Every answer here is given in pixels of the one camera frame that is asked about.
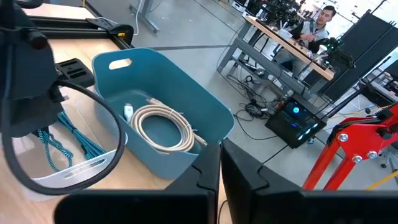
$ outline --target concrete floor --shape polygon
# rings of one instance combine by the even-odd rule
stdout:
[[[75,6],[80,3],[77,0],[64,0],[60,4],[65,4],[65,2]],[[129,3],[137,5],[138,2],[138,0],[90,1],[104,17],[122,24],[130,24],[134,28],[136,28],[136,22],[134,16],[130,15],[128,5]],[[239,106],[240,103],[248,102],[222,77],[222,75],[227,74],[231,63],[224,69],[223,74],[220,75],[216,72],[216,64],[220,55],[224,52],[225,45],[231,42],[236,31],[243,23],[240,13],[231,7],[218,4],[217,0],[164,0],[150,14],[150,18],[158,25],[160,32],[154,34],[143,23],[139,22],[139,34],[132,41],[134,46],[152,47],[160,50],[162,47],[171,47],[168,49],[176,47],[176,50],[162,50],[161,53],[185,70],[193,79],[230,108],[232,112],[235,113],[242,108]],[[261,40],[257,47],[261,47],[263,42],[264,40]],[[272,46],[268,46],[265,50],[266,54],[270,53],[267,49],[272,48]],[[240,69],[235,75],[240,76]],[[242,76],[245,77],[246,75],[247,73],[243,71]],[[269,91],[265,91],[263,95],[268,99],[274,97]],[[315,104],[321,103],[321,100],[318,99]],[[370,105],[371,103],[364,97],[359,96],[358,99],[353,100],[340,113],[352,113]],[[334,125],[345,118],[345,116],[337,114],[330,119],[323,134],[329,133]],[[275,135],[264,126],[264,120],[255,119],[251,122],[241,121],[241,123],[246,132],[255,138],[266,138]],[[272,138],[265,141],[252,140],[243,133],[243,130],[238,125],[235,125],[228,137],[259,161],[270,158],[285,146],[285,142],[280,138]],[[266,166],[292,182],[302,185],[323,147],[323,143],[317,139],[314,144],[304,144],[298,149],[287,147],[271,159]],[[341,158],[335,156],[317,185],[317,189],[321,189],[326,184],[340,161]],[[380,163],[382,163],[381,159],[375,159],[358,164],[340,189],[363,190],[375,181],[390,174],[390,168],[382,169]],[[380,186],[379,189],[397,190],[398,186],[392,180]]]

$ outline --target blue plastic basket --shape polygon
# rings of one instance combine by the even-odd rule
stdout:
[[[111,62],[130,59],[131,64],[110,69]],[[127,148],[156,175],[164,179],[177,178],[195,160],[201,146],[195,143],[189,152],[164,154],[155,150],[133,130],[123,118],[126,103],[134,110],[147,105],[146,98],[160,100],[184,117],[197,129],[195,133],[207,143],[220,142],[234,126],[230,110],[208,93],[164,55],[151,49],[129,49],[97,55],[93,60],[95,91],[119,113],[123,131],[128,135]],[[116,133],[114,122],[96,107],[99,120]],[[175,125],[168,119],[152,116],[145,119],[144,131],[156,143],[173,146],[180,140]]]

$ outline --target blue cable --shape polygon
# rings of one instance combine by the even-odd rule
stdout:
[[[88,139],[84,134],[79,132],[79,130],[77,130],[76,127],[74,127],[74,125],[68,118],[65,111],[62,111],[61,113],[58,114],[57,123],[66,127],[74,135],[74,137],[79,141],[79,143],[81,144],[81,148],[85,152],[86,159],[92,159],[94,157],[97,157],[97,156],[100,156],[100,155],[106,153],[106,151],[104,149],[102,149],[99,145],[95,144],[92,140]],[[69,150],[65,149],[62,146],[62,143],[60,143],[59,141],[57,141],[54,138],[53,134],[43,131],[42,129],[37,130],[37,132],[39,134],[40,141],[44,144],[45,155],[47,157],[47,160],[48,160],[51,168],[55,172],[59,172],[60,169],[58,169],[52,161],[52,158],[50,156],[49,145],[51,145],[54,148],[56,148],[57,150],[59,150],[68,159],[68,163],[69,163],[68,168],[73,165],[73,163],[72,163],[73,154]]]

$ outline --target wooden tabletop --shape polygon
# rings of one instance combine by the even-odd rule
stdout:
[[[93,15],[85,8],[68,7],[43,4],[37,9],[25,10],[31,16],[64,17],[73,19],[92,18]],[[108,39],[96,40],[51,40],[50,45],[56,62],[62,62],[71,58],[80,59],[88,68],[91,69],[91,61],[95,55],[103,52],[119,50],[112,41]],[[84,105],[85,123],[92,130],[96,130],[96,139],[107,139],[105,131],[102,132],[100,123],[93,116],[93,102],[87,98],[82,100],[81,95],[71,90],[64,90],[70,98],[69,105]],[[47,166],[48,164],[38,164],[35,159],[30,160],[33,165]],[[103,180],[91,186],[91,189],[164,189],[172,180],[164,180],[155,176],[151,171],[140,162],[137,157],[129,150],[125,150],[117,167]],[[62,197],[55,197],[44,202],[35,202],[28,199],[22,191],[22,186],[10,173],[6,161],[0,156],[0,223],[53,223],[52,214],[55,206]],[[218,206],[226,199],[224,186],[220,177],[220,192]],[[224,205],[221,212],[221,223],[231,223],[228,204]]]
[[[308,64],[311,62],[311,59],[308,56],[306,56],[309,53],[309,49],[307,49],[305,47],[302,47],[302,49],[295,47],[296,41],[294,39],[290,39],[290,40],[281,39],[276,32],[274,32],[271,29],[267,29],[263,25],[261,25],[257,21],[257,18],[254,16],[246,16],[246,20],[248,22],[250,22],[252,25],[254,25],[255,27],[257,27],[259,30],[261,30],[263,33],[265,33],[267,36],[269,36],[271,39],[278,42],[278,44],[280,44],[283,48],[288,50],[290,53],[294,54],[296,57],[298,57],[304,63]],[[335,75],[335,73],[333,71],[331,71],[330,69],[324,70],[323,68],[321,68],[319,65],[317,65],[315,63],[311,63],[310,67],[312,67],[315,71],[317,71],[320,75],[322,75],[329,81]]]

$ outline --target man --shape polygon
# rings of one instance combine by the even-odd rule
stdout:
[[[317,53],[320,45],[319,40],[327,38],[329,35],[325,30],[326,23],[330,22],[335,15],[336,10],[333,6],[324,7],[316,22],[305,21],[290,31],[293,35],[292,38],[295,40],[302,40],[306,48],[313,53]],[[275,55],[274,61],[278,64],[292,62],[293,78],[299,78],[302,70],[307,66],[306,63],[302,62],[286,49],[281,49],[277,55]]]

